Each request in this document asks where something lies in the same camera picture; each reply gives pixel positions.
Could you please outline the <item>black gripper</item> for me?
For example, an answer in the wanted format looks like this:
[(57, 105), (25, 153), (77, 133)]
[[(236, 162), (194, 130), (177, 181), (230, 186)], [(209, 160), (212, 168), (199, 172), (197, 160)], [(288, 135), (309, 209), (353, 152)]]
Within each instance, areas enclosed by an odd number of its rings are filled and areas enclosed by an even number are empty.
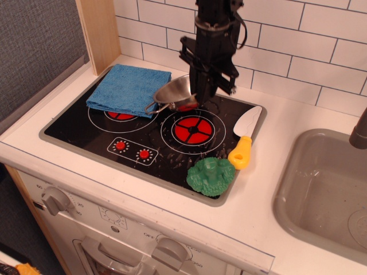
[(236, 91), (235, 81), (239, 76), (232, 57), (237, 50), (239, 26), (210, 31), (198, 29), (196, 38), (183, 36), (179, 57), (189, 64), (190, 91), (197, 100), (206, 103), (222, 89), (231, 95)]

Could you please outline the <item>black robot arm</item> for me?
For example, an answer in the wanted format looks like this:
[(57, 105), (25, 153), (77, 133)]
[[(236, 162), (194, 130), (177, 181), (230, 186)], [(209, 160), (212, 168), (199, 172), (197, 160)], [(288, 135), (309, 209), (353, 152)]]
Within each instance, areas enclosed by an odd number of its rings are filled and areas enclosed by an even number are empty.
[(238, 14), (243, 1), (196, 1), (195, 39), (180, 39), (179, 57), (189, 64), (190, 90), (199, 104), (212, 98), (220, 88), (228, 95), (236, 91), (235, 81), (239, 72), (232, 57), (241, 49), (238, 45), (240, 28), (247, 31), (244, 20)]

